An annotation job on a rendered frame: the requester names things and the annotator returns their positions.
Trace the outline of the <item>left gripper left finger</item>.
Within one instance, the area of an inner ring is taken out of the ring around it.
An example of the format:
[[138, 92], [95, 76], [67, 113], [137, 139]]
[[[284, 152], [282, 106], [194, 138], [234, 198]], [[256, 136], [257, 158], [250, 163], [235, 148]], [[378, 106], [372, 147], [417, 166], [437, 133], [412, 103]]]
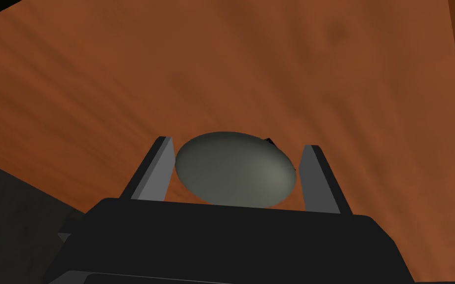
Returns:
[[121, 199], [164, 201], [175, 165], [171, 137], [158, 137], [120, 195]]

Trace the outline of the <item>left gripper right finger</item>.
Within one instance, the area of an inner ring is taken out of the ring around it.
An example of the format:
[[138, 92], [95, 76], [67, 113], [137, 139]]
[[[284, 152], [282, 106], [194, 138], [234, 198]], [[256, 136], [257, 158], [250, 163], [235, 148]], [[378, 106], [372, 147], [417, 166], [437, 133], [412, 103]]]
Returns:
[[308, 212], [352, 214], [352, 210], [323, 153], [305, 145], [299, 164], [305, 209]]

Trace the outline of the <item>grey round door knob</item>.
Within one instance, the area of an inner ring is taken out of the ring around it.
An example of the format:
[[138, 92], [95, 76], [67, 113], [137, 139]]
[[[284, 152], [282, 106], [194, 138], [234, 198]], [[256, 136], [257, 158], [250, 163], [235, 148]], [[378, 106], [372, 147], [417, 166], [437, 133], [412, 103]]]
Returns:
[[212, 132], [185, 143], [175, 168], [193, 195], [214, 205], [268, 208], [293, 191], [297, 175], [287, 155], [268, 140]]

